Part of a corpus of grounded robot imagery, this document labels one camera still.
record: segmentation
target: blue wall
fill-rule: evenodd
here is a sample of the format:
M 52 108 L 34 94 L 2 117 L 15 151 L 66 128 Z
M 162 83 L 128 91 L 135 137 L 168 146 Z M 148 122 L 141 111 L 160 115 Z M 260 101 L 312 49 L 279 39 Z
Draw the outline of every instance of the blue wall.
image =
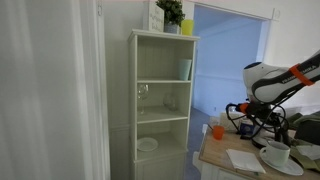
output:
M 262 22 L 238 18 L 236 23 L 242 25 L 200 33 L 193 107 L 210 116 L 219 116 L 228 103 L 238 104 L 247 98 L 242 71 L 256 62 Z

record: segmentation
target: wine glass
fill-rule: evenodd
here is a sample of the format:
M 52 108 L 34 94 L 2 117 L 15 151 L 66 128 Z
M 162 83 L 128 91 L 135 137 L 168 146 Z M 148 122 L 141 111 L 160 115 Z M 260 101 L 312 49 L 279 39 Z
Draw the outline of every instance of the wine glass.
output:
M 149 94 L 148 84 L 138 84 L 138 99 L 141 100 L 141 111 L 140 114 L 145 114 L 144 111 L 144 100 L 147 99 Z

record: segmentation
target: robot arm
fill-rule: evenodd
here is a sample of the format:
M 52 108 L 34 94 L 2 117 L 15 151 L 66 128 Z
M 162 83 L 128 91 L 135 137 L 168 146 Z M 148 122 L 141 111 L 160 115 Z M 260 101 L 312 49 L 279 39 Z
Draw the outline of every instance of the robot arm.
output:
M 253 63 L 244 69 L 250 102 L 276 104 L 320 80 L 320 51 L 291 68 Z
M 250 64 L 244 68 L 243 77 L 249 102 L 238 105 L 228 104 L 226 113 L 229 120 L 232 122 L 235 120 L 228 113 L 229 108 L 235 106 L 236 111 L 245 114 L 259 127 L 251 138 L 254 138 L 261 129 L 266 129 L 265 125 L 270 125 L 274 129 L 275 140 L 282 140 L 290 146 L 287 135 L 288 122 L 285 119 L 285 110 L 280 104 L 303 87 L 320 80 L 320 51 L 291 68 L 270 66 L 264 63 Z M 276 107 L 282 108 L 283 116 L 273 112 Z

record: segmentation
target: white wall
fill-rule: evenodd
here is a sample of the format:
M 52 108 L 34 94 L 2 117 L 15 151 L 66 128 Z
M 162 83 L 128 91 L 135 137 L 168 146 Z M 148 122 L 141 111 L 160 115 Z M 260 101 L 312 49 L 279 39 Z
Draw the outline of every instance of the white wall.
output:
M 112 172 L 115 179 L 129 177 L 128 133 L 128 45 L 127 38 L 132 28 L 142 27 L 142 2 L 103 1 L 105 5 L 106 54 L 108 72 L 109 119 L 111 120 Z M 226 9 L 257 16 L 270 16 L 273 8 L 280 10 L 279 21 L 272 24 L 272 39 L 268 42 L 269 64 L 293 65 L 304 56 L 310 56 L 320 48 L 320 23 L 318 0 L 215 0 L 203 1 Z M 302 95 L 292 98 L 290 105 L 307 105 L 320 102 L 318 86 L 303 90 Z

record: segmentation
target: shelf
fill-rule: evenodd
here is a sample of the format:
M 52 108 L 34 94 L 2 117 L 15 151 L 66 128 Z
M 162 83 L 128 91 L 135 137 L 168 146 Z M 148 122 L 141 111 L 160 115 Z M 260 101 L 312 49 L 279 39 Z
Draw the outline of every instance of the shelf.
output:
M 169 79 L 169 78 L 139 78 L 138 83 L 191 83 L 190 80 L 183 81 L 178 79 Z
M 138 114 L 137 124 L 187 119 L 188 115 L 180 111 L 170 111 L 164 106 L 145 107 L 146 114 Z
M 135 163 L 187 152 L 187 149 L 183 148 L 180 143 L 175 140 L 174 136 L 169 132 L 149 134 L 142 137 L 151 137 L 156 139 L 158 141 L 158 148 L 150 152 L 143 152 L 138 150 L 138 159 L 135 160 Z
M 200 37 L 197 37 L 197 36 L 186 36 L 186 35 L 172 34 L 172 33 L 165 33 L 165 32 L 154 32 L 154 31 L 133 29 L 128 40 L 131 41 L 131 39 L 135 35 L 138 35 L 139 38 L 162 38 L 162 39 L 175 39 L 175 40 L 185 40 L 185 41 L 197 41 L 200 39 Z

